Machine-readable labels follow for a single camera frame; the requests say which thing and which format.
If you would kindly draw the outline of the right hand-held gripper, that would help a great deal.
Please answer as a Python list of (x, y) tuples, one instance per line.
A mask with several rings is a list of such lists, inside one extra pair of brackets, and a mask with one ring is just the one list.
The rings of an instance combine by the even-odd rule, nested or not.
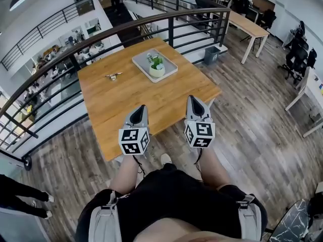
[(207, 148), (216, 136), (209, 107), (199, 98), (189, 95), (184, 120), (186, 140), (191, 148)]

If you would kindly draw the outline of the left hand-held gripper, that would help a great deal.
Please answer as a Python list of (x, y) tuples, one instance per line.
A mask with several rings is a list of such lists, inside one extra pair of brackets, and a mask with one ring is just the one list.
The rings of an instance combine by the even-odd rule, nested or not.
[(119, 146), (124, 155), (144, 155), (148, 144), (148, 108), (141, 105), (130, 112), (122, 129), (119, 129)]

